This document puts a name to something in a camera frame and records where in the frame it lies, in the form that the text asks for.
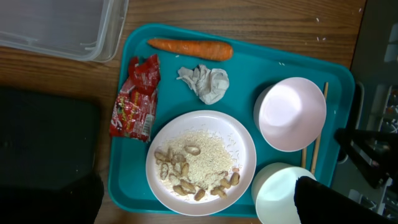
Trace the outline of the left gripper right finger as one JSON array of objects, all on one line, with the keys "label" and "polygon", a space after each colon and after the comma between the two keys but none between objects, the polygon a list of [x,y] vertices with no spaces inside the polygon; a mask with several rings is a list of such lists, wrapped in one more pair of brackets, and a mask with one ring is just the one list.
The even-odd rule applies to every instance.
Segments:
[{"label": "left gripper right finger", "polygon": [[302,224],[394,224],[309,177],[296,181],[294,204]]}]

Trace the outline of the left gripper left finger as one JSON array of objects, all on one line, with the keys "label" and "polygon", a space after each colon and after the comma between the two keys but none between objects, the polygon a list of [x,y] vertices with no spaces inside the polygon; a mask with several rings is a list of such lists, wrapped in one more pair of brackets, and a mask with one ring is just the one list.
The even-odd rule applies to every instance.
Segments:
[{"label": "left gripper left finger", "polygon": [[94,172],[58,190],[1,187],[1,223],[91,224],[103,196],[103,181]]}]

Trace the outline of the white bowl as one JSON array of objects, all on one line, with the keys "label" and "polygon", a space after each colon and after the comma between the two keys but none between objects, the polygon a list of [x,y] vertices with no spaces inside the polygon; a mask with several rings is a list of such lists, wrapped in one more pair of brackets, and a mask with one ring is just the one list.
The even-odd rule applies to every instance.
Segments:
[{"label": "white bowl", "polygon": [[315,179],[308,170],[276,162],[261,169],[252,182],[256,214],[264,224],[300,224],[294,203],[295,183],[300,177]]}]

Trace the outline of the wooden chopstick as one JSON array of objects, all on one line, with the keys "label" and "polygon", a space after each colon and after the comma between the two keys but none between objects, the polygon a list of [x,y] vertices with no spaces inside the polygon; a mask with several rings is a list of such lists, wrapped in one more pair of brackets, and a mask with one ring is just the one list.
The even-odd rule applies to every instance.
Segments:
[{"label": "wooden chopstick", "polygon": [[302,149],[301,167],[306,168],[307,164],[307,147]]},{"label": "wooden chopstick", "polygon": [[[324,91],[323,91],[323,96],[324,96],[325,101],[326,101],[327,96],[328,96],[328,87],[329,87],[329,83],[326,82],[325,86],[324,86]],[[311,163],[311,168],[310,168],[310,172],[313,175],[315,175],[315,170],[316,170],[316,166],[317,166],[317,159],[318,159],[318,152],[319,152],[319,148],[320,148],[321,136],[322,136],[322,134],[320,133],[318,135],[318,137],[316,138],[316,140],[315,140],[312,163]]]}]

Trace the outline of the pink bowl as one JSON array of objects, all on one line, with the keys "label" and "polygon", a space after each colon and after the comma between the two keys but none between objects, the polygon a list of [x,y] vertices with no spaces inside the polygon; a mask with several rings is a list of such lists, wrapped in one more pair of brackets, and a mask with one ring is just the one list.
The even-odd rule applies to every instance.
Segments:
[{"label": "pink bowl", "polygon": [[265,141],[283,152],[299,151],[316,140],[326,121],[321,89],[302,77],[286,78],[257,97],[254,122]]}]

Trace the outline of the white tissue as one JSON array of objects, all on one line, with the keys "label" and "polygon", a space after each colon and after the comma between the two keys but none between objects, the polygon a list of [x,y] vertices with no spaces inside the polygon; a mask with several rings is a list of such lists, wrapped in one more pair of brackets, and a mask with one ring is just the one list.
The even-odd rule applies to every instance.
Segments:
[{"label": "white tissue", "polygon": [[193,70],[181,67],[177,73],[177,80],[184,81],[206,105],[220,101],[229,88],[228,74],[220,68],[209,69],[200,64]]}]

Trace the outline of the orange carrot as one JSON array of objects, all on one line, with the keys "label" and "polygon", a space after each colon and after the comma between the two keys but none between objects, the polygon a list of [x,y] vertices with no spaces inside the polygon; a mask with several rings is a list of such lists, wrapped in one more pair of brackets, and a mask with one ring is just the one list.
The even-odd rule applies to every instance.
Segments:
[{"label": "orange carrot", "polygon": [[232,58],[234,50],[225,42],[207,40],[149,39],[147,43],[157,49],[198,57],[206,60],[225,61]]}]

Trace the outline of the grey dishwasher rack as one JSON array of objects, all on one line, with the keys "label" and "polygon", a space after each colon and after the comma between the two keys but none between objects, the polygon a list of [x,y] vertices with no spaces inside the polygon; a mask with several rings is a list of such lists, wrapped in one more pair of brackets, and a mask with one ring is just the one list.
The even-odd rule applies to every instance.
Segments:
[{"label": "grey dishwasher rack", "polygon": [[[348,127],[397,133],[397,0],[366,2],[351,73],[356,92]],[[331,187],[397,221],[397,177],[374,189],[349,156],[340,151]]]}]

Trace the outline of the black plastic tray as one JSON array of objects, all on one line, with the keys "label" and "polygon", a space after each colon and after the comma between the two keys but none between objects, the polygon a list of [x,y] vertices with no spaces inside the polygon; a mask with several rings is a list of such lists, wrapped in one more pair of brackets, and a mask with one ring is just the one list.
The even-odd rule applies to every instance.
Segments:
[{"label": "black plastic tray", "polygon": [[100,109],[1,88],[1,185],[58,190],[93,170]]}]

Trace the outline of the red snack wrapper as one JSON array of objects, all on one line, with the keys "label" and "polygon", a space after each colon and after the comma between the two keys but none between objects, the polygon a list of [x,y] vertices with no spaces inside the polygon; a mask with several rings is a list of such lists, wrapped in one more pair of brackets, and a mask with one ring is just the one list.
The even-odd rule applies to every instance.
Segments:
[{"label": "red snack wrapper", "polygon": [[160,61],[154,54],[140,62],[131,59],[128,78],[116,98],[109,134],[112,137],[150,140],[157,109]]}]

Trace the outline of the white plate with food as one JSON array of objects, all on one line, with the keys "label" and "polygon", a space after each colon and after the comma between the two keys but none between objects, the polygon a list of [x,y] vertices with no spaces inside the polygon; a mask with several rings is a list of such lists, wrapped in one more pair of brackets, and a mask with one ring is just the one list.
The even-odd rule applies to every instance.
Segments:
[{"label": "white plate with food", "polygon": [[230,115],[210,110],[183,114],[152,140],[146,177],[156,199],[188,216],[206,216],[235,203],[256,169],[248,130]]}]

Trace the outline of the teal serving tray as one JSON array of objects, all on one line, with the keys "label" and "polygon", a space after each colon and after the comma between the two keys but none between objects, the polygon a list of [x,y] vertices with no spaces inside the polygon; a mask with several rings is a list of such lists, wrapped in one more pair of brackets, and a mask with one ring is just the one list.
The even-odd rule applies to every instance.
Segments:
[{"label": "teal serving tray", "polygon": [[[176,40],[213,40],[210,34],[181,29],[163,24],[147,24],[136,29],[126,40],[121,58],[119,80],[128,76],[129,62],[133,57],[147,58],[158,55],[160,59],[159,97],[152,132],[157,134],[172,119],[191,111],[205,110],[207,105],[177,80],[181,67],[193,68],[202,59],[157,50],[148,45],[152,38]],[[234,54],[224,62],[206,61],[208,68],[221,68],[229,76],[230,86],[225,96],[210,106],[211,110],[226,113],[237,119],[250,133],[257,152],[257,167],[273,162],[299,165],[299,152],[280,152],[266,143],[256,128],[253,108],[262,90],[285,78],[303,77],[320,88],[328,88],[327,116],[323,127],[315,178],[330,185],[340,147],[333,135],[347,124],[354,96],[355,83],[351,72],[335,63],[302,55],[230,40]],[[162,205],[150,190],[146,179],[148,144],[128,138],[113,138],[108,174],[108,192],[113,202],[129,212],[165,213]]]}]

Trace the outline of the clear plastic storage bin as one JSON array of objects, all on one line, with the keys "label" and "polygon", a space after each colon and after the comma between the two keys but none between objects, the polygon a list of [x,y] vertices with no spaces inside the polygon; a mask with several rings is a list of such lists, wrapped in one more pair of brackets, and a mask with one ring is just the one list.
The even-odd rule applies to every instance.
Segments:
[{"label": "clear plastic storage bin", "polygon": [[1,0],[1,45],[78,61],[113,59],[128,0]]}]

